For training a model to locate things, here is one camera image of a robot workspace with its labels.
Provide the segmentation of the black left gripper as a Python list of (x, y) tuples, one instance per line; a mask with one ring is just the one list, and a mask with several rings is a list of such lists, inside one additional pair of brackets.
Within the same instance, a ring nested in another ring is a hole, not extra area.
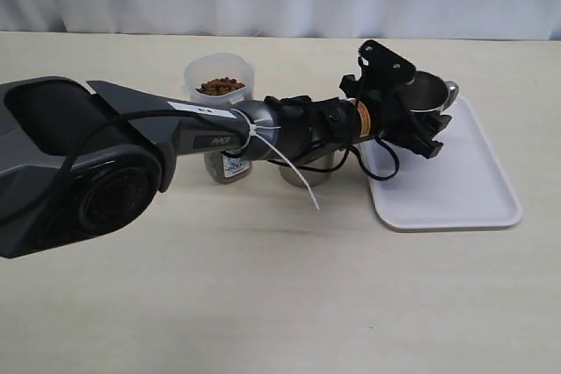
[(444, 144), (435, 140), (451, 122), (451, 116), (438, 111), (407, 115), (391, 88), (415, 80), (415, 65), (374, 39), (359, 48), (361, 78), (343, 76), (339, 88), (354, 109), (352, 142), (364, 143), (379, 138), (391, 145), (435, 158)]

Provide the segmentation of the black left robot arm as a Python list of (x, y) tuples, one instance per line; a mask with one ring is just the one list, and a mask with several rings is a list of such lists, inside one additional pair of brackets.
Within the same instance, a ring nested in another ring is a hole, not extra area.
[(246, 100), (229, 108), (108, 81), (47, 76), (1, 87), (1, 255), (19, 258), (118, 231), (168, 190), (182, 155), (265, 160), (296, 174), (374, 141), (431, 159), (458, 85), (375, 40), (342, 97)]

